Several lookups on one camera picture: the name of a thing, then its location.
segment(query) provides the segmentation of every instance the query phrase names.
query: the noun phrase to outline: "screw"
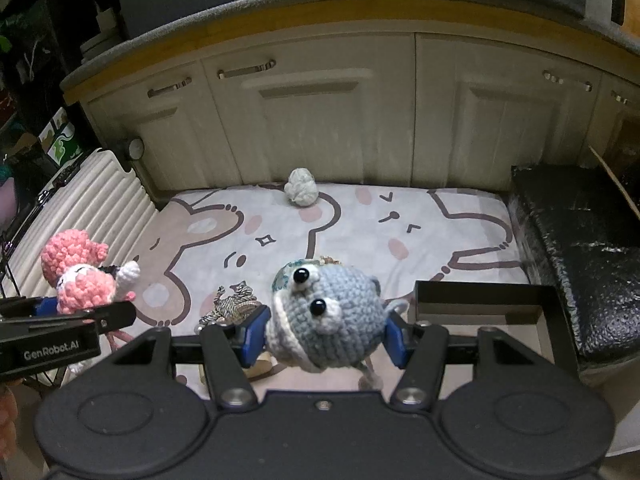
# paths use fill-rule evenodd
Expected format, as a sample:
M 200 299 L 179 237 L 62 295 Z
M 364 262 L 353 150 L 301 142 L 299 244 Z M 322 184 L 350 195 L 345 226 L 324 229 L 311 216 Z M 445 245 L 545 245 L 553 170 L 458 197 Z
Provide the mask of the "screw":
M 402 388 L 396 392 L 396 399 L 407 406 L 415 406 L 421 404 L 427 398 L 427 394 L 420 388 Z
M 330 400 L 318 400 L 315 406 L 321 412 L 328 412 L 332 407 L 332 402 Z
M 229 407 L 239 408 L 248 404 L 252 395 L 244 388 L 229 388 L 222 393 L 220 399 Z

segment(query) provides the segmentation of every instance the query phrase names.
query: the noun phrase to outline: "pink yarn hair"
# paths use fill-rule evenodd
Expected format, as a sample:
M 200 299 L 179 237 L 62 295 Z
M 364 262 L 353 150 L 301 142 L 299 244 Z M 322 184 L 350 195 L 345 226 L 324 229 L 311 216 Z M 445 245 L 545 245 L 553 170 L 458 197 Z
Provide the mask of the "pink yarn hair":
M 113 276 L 101 270 L 88 270 L 78 274 L 74 282 L 67 282 L 58 290 L 58 312 L 73 314 L 82 308 L 93 308 L 111 303 L 116 291 Z
M 42 274 L 55 287 L 58 278 L 77 264 L 98 267 L 109 251 L 107 244 L 92 242 L 86 231 L 68 229 L 53 235 L 40 253 Z

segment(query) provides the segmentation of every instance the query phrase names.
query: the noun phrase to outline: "blue crocheted plush toy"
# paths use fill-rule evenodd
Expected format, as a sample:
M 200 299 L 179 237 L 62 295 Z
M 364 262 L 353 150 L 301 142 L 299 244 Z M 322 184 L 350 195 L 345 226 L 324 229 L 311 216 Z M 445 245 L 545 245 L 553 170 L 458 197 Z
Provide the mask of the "blue crocheted plush toy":
M 280 280 L 284 287 L 273 287 L 266 327 L 271 354 L 307 372 L 354 367 L 364 375 L 361 388 L 380 389 L 382 381 L 367 358 L 382 342 L 389 313 L 404 310 L 408 302 L 385 306 L 378 280 L 353 267 L 313 261 L 287 267 L 287 279 Z

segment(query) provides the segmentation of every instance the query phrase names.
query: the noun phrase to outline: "drawer handle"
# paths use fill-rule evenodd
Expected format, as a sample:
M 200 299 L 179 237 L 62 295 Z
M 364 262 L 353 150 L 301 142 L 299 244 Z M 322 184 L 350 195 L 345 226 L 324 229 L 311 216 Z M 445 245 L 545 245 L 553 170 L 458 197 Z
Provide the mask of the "drawer handle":
M 236 77 L 239 75 L 264 72 L 265 70 L 270 70 L 274 66 L 276 66 L 276 61 L 274 59 L 270 59 L 262 65 L 246 66 L 244 68 L 236 68 L 235 70 L 227 70 L 226 72 L 224 70 L 218 70 L 218 79 L 227 79 L 229 77 Z
M 626 97 L 622 97 L 622 95 L 620 95 L 618 92 L 616 92 L 615 90 L 611 91 L 611 96 L 620 104 L 626 105 L 626 104 L 631 104 L 629 102 L 629 99 L 627 99 Z
M 593 85 L 588 81 L 575 81 L 573 79 L 566 79 L 564 77 L 552 74 L 551 72 L 549 72 L 549 70 L 543 71 L 542 75 L 547 81 L 551 81 L 552 83 L 563 85 L 564 83 L 569 82 L 580 85 L 585 92 L 591 92 L 591 90 L 593 90 Z
M 149 90 L 149 92 L 146 93 L 146 95 L 149 97 L 149 99 L 151 99 L 152 97 L 156 97 L 157 95 L 160 95 L 160 94 L 166 94 L 167 92 L 173 92 L 174 90 L 179 90 L 180 88 L 183 88 L 190 83 L 191 83 L 191 78 L 188 77 L 186 79 L 183 79 L 179 83 L 176 83 L 175 85 L 164 86 L 162 88 L 159 88 L 158 90 L 154 90 L 152 88 L 151 90 Z

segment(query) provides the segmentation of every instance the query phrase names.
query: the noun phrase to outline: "cabinet door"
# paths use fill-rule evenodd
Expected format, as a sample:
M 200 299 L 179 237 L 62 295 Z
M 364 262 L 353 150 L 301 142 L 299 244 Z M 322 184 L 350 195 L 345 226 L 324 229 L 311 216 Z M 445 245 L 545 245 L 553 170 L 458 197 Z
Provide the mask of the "cabinet door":
M 203 63 L 245 183 L 305 167 L 320 181 L 409 184 L 413 34 L 268 44 Z
M 89 107 L 106 146 L 143 139 L 136 170 L 157 190 L 241 184 L 199 62 L 120 88 Z
M 502 44 L 416 42 L 414 185 L 503 190 L 511 166 L 576 163 L 599 71 Z
M 589 145 L 620 175 L 640 158 L 640 88 L 604 74 L 582 149 L 582 166 L 596 166 Z

